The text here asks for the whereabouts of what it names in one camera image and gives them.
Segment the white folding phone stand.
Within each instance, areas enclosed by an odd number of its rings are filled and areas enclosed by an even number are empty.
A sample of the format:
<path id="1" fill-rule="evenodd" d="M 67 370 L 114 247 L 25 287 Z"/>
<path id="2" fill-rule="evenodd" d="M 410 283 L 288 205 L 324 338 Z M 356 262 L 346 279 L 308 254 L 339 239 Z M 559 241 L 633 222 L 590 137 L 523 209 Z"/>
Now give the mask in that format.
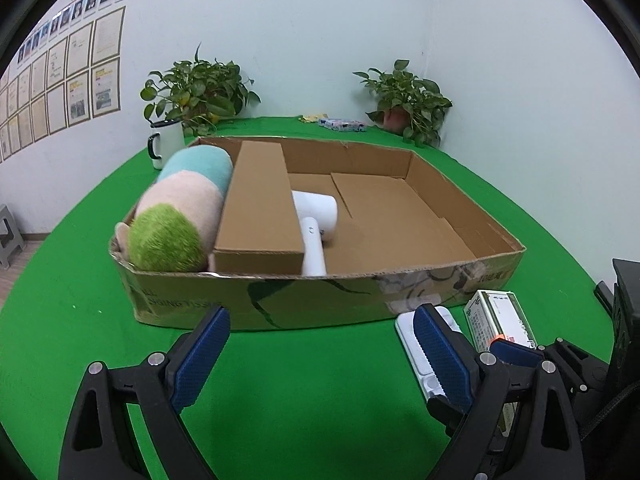
<path id="1" fill-rule="evenodd" d="M 423 393 L 425 400 L 430 400 L 434 396 L 443 396 L 444 390 L 438 381 L 436 374 L 427 359 L 416 334 L 413 329 L 414 312 L 401 313 L 395 320 L 395 330 L 399 337 L 402 348 L 408 358 L 416 381 Z"/>

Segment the green white medicine box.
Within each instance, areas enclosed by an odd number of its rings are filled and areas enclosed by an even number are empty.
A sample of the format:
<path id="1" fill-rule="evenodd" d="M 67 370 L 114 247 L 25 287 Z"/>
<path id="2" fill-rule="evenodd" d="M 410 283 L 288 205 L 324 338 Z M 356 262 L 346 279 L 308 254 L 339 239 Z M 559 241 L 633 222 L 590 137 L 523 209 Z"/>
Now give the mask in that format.
<path id="1" fill-rule="evenodd" d="M 513 292 L 479 289 L 463 309 L 478 353 L 496 339 L 535 349 L 537 341 Z"/>

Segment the white hair dryer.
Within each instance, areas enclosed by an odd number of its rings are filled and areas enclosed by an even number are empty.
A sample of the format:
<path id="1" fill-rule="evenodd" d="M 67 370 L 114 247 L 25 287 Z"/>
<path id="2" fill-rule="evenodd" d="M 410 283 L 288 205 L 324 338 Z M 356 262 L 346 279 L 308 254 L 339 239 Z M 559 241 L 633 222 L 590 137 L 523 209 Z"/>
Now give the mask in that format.
<path id="1" fill-rule="evenodd" d="M 293 191 L 292 196 L 304 243 L 302 275 L 325 276 L 323 243 L 333 238 L 337 201 L 331 195 L 303 191 Z"/>

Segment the large flat cardboard tray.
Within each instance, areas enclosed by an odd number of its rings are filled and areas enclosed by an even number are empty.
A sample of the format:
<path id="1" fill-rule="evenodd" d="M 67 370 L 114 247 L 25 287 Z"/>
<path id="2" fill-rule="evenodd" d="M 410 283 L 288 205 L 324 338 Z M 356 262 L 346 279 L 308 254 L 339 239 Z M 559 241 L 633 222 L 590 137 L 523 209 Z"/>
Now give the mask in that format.
<path id="1" fill-rule="evenodd" d="M 110 254 L 141 323 L 191 328 L 211 307 L 235 330 L 301 330 L 386 320 L 424 302 L 456 306 L 477 289 L 506 284 L 525 249 L 457 185 L 413 151 L 359 142 L 218 136 L 277 143 L 291 190 L 337 201 L 324 243 L 325 276 L 220 274 L 214 250 L 200 272 L 144 272 Z"/>

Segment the grey plastic stool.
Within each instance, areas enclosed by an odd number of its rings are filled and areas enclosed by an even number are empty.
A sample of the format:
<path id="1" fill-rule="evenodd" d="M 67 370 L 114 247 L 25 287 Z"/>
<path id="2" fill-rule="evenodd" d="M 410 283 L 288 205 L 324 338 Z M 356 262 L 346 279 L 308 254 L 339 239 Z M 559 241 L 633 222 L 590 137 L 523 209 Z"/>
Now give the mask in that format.
<path id="1" fill-rule="evenodd" d="M 18 230 L 17 223 L 8 206 L 1 205 L 1 249 L 0 261 L 3 269 L 9 269 L 11 266 L 10 259 L 14 252 L 25 249 L 25 240 L 21 232 Z"/>

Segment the pastel plush pillow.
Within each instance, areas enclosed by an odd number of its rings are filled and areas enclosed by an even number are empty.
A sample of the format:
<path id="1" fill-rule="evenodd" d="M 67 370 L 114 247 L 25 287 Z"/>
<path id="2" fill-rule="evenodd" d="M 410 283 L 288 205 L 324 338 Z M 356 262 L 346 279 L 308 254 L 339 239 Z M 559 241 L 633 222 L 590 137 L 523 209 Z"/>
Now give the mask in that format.
<path id="1" fill-rule="evenodd" d="M 231 156 L 219 146 L 175 152 L 140 197 L 131 220 L 116 224 L 122 258 L 144 272 L 205 270 L 232 172 Z"/>

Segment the long brown cardboard box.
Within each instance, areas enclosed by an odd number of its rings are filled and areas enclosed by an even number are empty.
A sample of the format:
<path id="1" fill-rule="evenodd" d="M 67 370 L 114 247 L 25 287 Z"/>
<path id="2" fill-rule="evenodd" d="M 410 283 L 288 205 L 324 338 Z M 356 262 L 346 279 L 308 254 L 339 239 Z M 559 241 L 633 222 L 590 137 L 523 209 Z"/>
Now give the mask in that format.
<path id="1" fill-rule="evenodd" d="M 220 274 L 298 275 L 304 243 L 277 143 L 244 141 L 215 243 Z"/>

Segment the right potted green plant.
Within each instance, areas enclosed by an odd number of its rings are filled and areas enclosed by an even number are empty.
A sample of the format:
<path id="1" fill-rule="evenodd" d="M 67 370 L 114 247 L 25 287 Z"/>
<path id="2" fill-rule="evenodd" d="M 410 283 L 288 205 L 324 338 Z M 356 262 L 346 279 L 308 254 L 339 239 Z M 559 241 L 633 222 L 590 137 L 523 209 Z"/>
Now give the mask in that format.
<path id="1" fill-rule="evenodd" d="M 437 146 L 452 102 L 435 81 L 416 76 L 408 67 L 409 61 L 400 58 L 390 73 L 374 67 L 354 72 L 375 98 L 376 107 L 367 118 L 405 142 Z"/>

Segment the potted green plant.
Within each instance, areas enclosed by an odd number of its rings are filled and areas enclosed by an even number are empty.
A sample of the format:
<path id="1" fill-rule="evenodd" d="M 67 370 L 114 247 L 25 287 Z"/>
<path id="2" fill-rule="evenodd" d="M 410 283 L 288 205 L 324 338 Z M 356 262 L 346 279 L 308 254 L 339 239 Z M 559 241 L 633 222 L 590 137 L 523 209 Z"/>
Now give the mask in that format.
<path id="1" fill-rule="evenodd" d="M 375 98 L 376 107 L 367 118 L 405 142 L 437 146 L 452 102 L 435 81 L 416 76 L 408 67 L 409 61 L 400 58 L 390 73 L 374 67 L 354 72 Z"/>
<path id="2" fill-rule="evenodd" d="M 149 72 L 140 90 L 142 115 L 152 126 L 175 122 L 186 136 L 210 136 L 220 122 L 260 103 L 253 84 L 239 64 L 209 61 L 195 53 L 164 72 Z"/>

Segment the patterned tissue pack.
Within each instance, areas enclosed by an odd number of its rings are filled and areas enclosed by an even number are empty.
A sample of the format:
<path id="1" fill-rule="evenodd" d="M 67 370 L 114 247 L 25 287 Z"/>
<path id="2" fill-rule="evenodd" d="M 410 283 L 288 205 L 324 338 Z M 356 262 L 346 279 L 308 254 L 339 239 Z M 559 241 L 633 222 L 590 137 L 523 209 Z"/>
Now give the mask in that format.
<path id="1" fill-rule="evenodd" d="M 358 122 L 358 120 L 323 117 L 318 120 L 318 125 L 333 131 L 363 132 L 367 130 L 367 125 L 364 122 Z"/>

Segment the yellow item on table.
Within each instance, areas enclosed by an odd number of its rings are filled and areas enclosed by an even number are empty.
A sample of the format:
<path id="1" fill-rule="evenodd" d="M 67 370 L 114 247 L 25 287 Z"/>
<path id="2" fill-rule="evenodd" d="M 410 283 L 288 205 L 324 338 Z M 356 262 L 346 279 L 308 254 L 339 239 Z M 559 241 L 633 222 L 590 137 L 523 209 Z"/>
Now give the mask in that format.
<path id="1" fill-rule="evenodd" d="M 327 114 L 314 114 L 314 115 L 300 115 L 298 120 L 305 124 L 312 124 L 313 122 L 321 122 L 323 119 L 328 118 Z"/>

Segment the left potted green plant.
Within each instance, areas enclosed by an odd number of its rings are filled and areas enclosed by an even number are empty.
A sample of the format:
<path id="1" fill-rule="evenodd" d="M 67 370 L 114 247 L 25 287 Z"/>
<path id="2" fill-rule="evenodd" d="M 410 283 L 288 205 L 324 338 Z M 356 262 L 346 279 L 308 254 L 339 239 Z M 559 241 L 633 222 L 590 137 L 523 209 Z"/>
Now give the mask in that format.
<path id="1" fill-rule="evenodd" d="M 140 90 L 142 115 L 152 126 L 175 122 L 186 136 L 210 136 L 220 122 L 260 103 L 253 84 L 239 64 L 209 61 L 195 53 L 164 72 L 149 72 Z"/>

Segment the framed certificates on wall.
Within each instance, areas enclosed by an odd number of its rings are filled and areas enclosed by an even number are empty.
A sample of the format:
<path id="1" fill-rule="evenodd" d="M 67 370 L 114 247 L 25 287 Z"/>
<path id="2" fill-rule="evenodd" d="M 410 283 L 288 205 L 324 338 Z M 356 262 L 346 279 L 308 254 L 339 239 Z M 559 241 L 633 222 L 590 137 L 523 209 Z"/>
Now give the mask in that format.
<path id="1" fill-rule="evenodd" d="M 1 157 L 117 112 L 127 0 L 67 0 L 1 76 Z"/>

